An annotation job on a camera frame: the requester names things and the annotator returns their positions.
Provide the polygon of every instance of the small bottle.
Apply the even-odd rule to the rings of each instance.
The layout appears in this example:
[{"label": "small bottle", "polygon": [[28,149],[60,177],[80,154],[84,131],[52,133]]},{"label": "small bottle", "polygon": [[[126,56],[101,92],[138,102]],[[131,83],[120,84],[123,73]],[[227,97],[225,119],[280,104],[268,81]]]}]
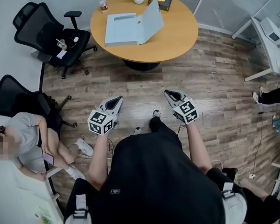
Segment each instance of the small bottle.
[{"label": "small bottle", "polygon": [[99,6],[101,7],[102,13],[108,12],[108,6],[106,0],[100,0],[99,1]]}]

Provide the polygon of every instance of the light blue folder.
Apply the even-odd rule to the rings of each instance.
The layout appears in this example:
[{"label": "light blue folder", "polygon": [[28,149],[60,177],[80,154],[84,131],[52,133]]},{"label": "light blue folder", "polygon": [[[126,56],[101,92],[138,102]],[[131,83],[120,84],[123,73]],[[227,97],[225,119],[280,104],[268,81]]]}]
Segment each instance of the light blue folder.
[{"label": "light blue folder", "polygon": [[164,26],[157,0],[145,12],[108,15],[105,46],[140,45],[146,43]]}]

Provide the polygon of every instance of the round wooden table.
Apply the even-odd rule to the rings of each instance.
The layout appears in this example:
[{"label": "round wooden table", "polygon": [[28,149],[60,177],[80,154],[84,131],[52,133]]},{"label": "round wooden table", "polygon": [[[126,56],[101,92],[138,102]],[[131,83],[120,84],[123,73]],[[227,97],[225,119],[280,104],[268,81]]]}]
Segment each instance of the round wooden table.
[{"label": "round wooden table", "polygon": [[106,47],[107,16],[120,13],[141,15],[147,8],[148,0],[140,5],[133,0],[107,0],[107,5],[107,13],[102,13],[100,7],[93,13],[91,34],[100,47],[123,59],[134,70],[151,70],[162,61],[183,55],[198,37],[198,25],[192,12],[181,1],[172,0],[169,11],[161,11],[164,27],[145,44]]}]

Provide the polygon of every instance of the black office chair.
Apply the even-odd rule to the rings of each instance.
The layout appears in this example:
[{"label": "black office chair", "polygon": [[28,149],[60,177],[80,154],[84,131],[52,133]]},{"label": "black office chair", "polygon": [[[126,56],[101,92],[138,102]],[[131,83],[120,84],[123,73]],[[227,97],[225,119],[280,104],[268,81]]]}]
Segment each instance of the black office chair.
[{"label": "black office chair", "polygon": [[[64,17],[70,17],[75,29],[63,29],[64,25],[53,17],[45,3],[29,2],[13,20],[13,25],[17,29],[14,40],[37,49],[39,51],[37,58],[40,61],[54,67],[64,67],[62,79],[65,79],[68,68],[75,63],[81,64],[79,58],[83,52],[90,49],[98,50],[97,46],[87,45],[90,33],[77,28],[75,17],[79,17],[81,14],[79,11],[67,12]],[[74,44],[75,37],[78,37],[79,40],[71,48],[69,44]],[[56,39],[64,39],[65,43],[68,43],[67,53],[62,59],[56,57],[61,51],[61,48],[57,46]],[[88,75],[89,71],[83,65],[82,68],[85,75]]]},{"label": "black office chair", "polygon": [[65,122],[59,114],[68,100],[71,100],[71,96],[58,105],[52,97],[42,91],[27,90],[11,75],[5,75],[0,80],[0,115],[13,117],[19,112],[28,112],[55,119],[59,128],[62,124],[74,128],[77,127],[77,123]]}]

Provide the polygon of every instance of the gray sneaker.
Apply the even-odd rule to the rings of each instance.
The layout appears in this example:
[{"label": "gray sneaker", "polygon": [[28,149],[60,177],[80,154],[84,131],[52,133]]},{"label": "gray sneaker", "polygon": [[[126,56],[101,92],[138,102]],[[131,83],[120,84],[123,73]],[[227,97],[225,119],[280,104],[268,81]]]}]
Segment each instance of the gray sneaker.
[{"label": "gray sneaker", "polygon": [[154,112],[153,112],[153,118],[154,117],[159,117],[159,118],[161,118],[161,112],[159,111],[159,110],[155,110]]},{"label": "gray sneaker", "polygon": [[140,127],[135,128],[134,135],[142,134],[142,133],[143,133],[143,131],[142,131],[142,129]]}]

